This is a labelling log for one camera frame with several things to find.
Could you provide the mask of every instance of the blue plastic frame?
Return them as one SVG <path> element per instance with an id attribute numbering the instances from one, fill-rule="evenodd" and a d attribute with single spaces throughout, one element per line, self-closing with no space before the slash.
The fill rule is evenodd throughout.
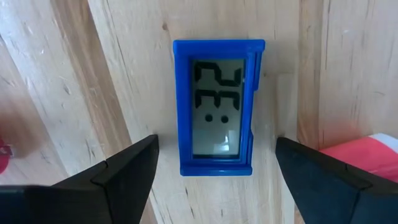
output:
<path id="1" fill-rule="evenodd" d="M 251 117 L 254 91 L 258 89 L 264 40 L 175 40 L 175 90 L 178 148 L 182 176 L 251 175 L 253 134 Z M 193 158 L 191 61 L 193 59 L 245 59 L 243 112 L 239 158 Z"/>

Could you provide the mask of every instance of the number 2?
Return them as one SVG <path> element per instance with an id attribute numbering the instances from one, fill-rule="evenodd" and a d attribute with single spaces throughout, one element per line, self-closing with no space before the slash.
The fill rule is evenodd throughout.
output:
<path id="1" fill-rule="evenodd" d="M 213 62 L 197 62 L 194 67 L 195 81 L 201 79 L 201 70 L 210 69 L 214 71 L 215 80 L 221 86 L 238 87 L 241 84 L 241 72 L 242 68 L 236 69 L 234 71 L 234 80 L 224 80 L 221 78 L 221 69 L 217 63 Z M 203 96 L 210 96 L 214 98 L 214 105 L 219 108 L 221 104 L 221 98 L 232 98 L 233 105 L 236 110 L 240 108 L 240 95 L 235 91 L 219 91 L 218 93 L 214 90 L 196 90 L 195 92 L 195 107 L 198 108 L 201 105 L 201 98 Z"/>
<path id="2" fill-rule="evenodd" d="M 241 84 L 241 73 L 242 68 L 236 69 L 234 71 L 234 80 L 224 80 L 221 78 L 221 69 L 217 65 L 217 63 L 213 62 L 197 62 L 195 63 L 195 81 L 199 81 L 201 78 L 201 70 L 202 69 L 210 69 L 214 71 L 215 79 L 221 86 L 231 86 L 238 87 Z"/>

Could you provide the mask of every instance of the red object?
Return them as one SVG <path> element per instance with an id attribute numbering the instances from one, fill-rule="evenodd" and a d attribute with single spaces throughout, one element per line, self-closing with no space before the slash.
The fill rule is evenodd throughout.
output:
<path id="1" fill-rule="evenodd" d="M 398 182 L 398 139 L 375 134 L 321 152 L 374 175 Z"/>
<path id="2" fill-rule="evenodd" d="M 6 170 L 11 155 L 10 146 L 5 145 L 4 141 L 0 139 L 0 174 Z"/>

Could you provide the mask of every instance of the light wood panel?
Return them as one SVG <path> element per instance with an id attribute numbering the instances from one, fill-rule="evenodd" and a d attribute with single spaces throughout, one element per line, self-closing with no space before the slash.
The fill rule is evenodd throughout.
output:
<path id="1" fill-rule="evenodd" d="M 105 158 L 50 1 L 3 1 L 2 35 L 69 175 Z"/>
<path id="2" fill-rule="evenodd" d="M 112 156 L 131 145 L 87 1 L 51 1 L 92 126 Z"/>
<path id="3" fill-rule="evenodd" d="M 274 124 L 277 76 L 294 78 L 297 70 L 298 3 L 93 0 L 90 7 L 131 139 L 149 133 L 160 137 L 158 170 L 150 195 L 157 221 L 291 223 L 294 206 L 286 188 L 282 189 L 272 150 L 279 129 Z M 268 40 L 254 103 L 254 174 L 183 178 L 179 174 L 172 41 L 248 37 Z"/>
<path id="4" fill-rule="evenodd" d="M 300 1 L 298 141 L 318 149 L 323 0 Z"/>
<path id="5" fill-rule="evenodd" d="M 0 184 L 53 184 L 67 177 L 55 146 L 0 35 L 0 136 L 16 158 Z"/>
<path id="6" fill-rule="evenodd" d="M 331 1 L 323 10 L 319 142 L 398 138 L 398 2 Z"/>

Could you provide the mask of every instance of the blue clock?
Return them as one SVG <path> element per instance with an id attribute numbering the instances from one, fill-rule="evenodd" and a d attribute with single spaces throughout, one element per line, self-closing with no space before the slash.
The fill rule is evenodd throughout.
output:
<path id="1" fill-rule="evenodd" d="M 264 40 L 175 40 L 180 173 L 251 175 Z"/>

